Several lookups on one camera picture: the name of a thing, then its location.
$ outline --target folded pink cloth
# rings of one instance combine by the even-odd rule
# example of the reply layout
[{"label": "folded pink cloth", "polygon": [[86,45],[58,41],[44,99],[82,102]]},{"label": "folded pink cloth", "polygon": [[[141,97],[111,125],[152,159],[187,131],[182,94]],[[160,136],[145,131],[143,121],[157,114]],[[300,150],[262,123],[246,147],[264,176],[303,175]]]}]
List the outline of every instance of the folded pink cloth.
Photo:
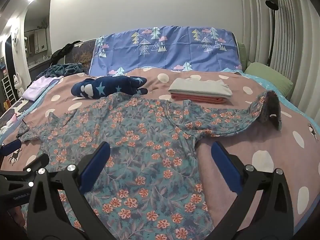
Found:
[{"label": "folded pink cloth", "polygon": [[195,96],[195,95],[185,95],[185,94],[176,94],[171,93],[171,98],[176,100],[192,100],[200,103],[210,103],[210,104],[223,104],[227,101],[226,98],[214,98],[206,96]]}]

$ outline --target blue blanket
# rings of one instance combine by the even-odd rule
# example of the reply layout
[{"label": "blue blanket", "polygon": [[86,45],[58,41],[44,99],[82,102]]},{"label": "blue blanket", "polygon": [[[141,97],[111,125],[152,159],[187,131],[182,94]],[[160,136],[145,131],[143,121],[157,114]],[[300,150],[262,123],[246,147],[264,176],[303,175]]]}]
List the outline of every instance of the blue blanket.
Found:
[{"label": "blue blanket", "polygon": [[97,79],[87,78],[79,83],[76,83],[71,88],[71,94],[82,98],[99,99],[106,97],[116,92],[123,92],[128,95],[148,93],[146,88],[140,88],[147,82],[143,77],[100,77]]},{"label": "blue blanket", "polygon": [[96,40],[89,74],[119,76],[135,68],[172,71],[236,70],[240,65],[233,34],[213,27],[153,27]]}]

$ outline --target blue gripper pad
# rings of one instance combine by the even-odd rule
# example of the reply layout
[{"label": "blue gripper pad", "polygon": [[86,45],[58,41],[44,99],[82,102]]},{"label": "blue gripper pad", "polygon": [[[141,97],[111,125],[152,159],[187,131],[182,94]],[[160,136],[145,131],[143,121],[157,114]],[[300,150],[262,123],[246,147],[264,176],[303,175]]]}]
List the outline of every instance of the blue gripper pad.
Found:
[{"label": "blue gripper pad", "polygon": [[109,157],[110,145],[107,142],[102,142],[94,151],[92,159],[80,175],[81,186],[79,191],[82,195],[92,189]]},{"label": "blue gripper pad", "polygon": [[227,152],[227,150],[222,149],[217,142],[214,142],[211,146],[211,156],[224,180],[230,190],[239,195],[242,192],[241,175],[224,151]]}]

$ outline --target white wall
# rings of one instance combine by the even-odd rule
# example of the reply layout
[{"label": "white wall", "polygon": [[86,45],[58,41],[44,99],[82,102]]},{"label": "white wall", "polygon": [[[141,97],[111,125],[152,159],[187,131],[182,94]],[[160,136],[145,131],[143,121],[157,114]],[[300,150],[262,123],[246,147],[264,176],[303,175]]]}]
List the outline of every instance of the white wall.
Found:
[{"label": "white wall", "polygon": [[214,26],[243,40],[242,0],[51,0],[52,51],[67,43],[152,26]]}]

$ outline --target green pillow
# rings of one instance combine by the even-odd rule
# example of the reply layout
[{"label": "green pillow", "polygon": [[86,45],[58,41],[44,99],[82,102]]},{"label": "green pillow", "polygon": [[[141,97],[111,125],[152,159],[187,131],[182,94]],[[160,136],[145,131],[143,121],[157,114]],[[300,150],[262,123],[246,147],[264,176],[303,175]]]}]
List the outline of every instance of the green pillow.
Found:
[{"label": "green pillow", "polygon": [[278,71],[259,62],[251,63],[245,70],[246,74],[263,78],[276,86],[284,97],[290,93],[293,83]]}]

